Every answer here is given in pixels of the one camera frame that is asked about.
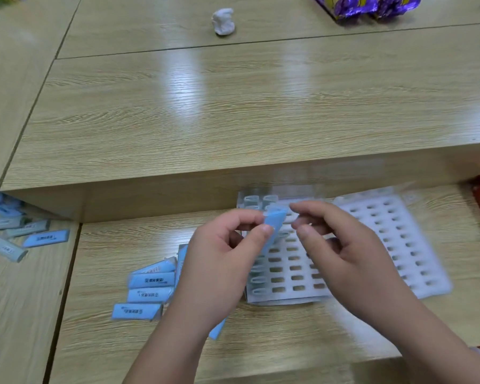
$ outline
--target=tray with rectangular holes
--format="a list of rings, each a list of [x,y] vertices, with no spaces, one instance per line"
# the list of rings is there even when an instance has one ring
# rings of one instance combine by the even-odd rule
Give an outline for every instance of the tray with rectangular holes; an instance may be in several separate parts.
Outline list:
[[[287,206],[292,201],[278,200],[277,205]],[[403,200],[391,188],[349,194],[333,202],[377,233],[400,276],[418,298],[451,292],[448,274]],[[274,245],[256,259],[246,287],[248,302],[291,304],[331,295],[290,225],[296,218],[297,214],[288,210]]]

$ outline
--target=pile of erasers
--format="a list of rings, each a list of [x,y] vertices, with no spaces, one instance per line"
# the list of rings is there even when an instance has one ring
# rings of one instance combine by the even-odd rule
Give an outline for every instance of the pile of erasers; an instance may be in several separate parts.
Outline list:
[[[50,220],[33,221],[22,211],[22,206],[22,201],[0,193],[0,255],[14,263],[25,257],[27,248],[63,243],[70,234],[69,230],[47,232]],[[9,241],[21,236],[27,236],[21,245]]]
[[[128,276],[126,303],[114,305],[112,319],[159,320],[164,304],[170,303],[178,285],[187,246],[180,246],[177,257],[165,258],[133,271]],[[217,339],[225,321],[224,319],[210,332],[210,338]]]

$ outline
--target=purple snack package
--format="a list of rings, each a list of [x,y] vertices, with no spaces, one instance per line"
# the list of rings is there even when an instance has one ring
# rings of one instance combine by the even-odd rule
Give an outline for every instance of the purple snack package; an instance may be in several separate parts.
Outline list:
[[[379,0],[375,18],[384,19],[403,15],[411,9],[417,8],[421,0]]]
[[[336,20],[377,11],[378,0],[316,0]]]

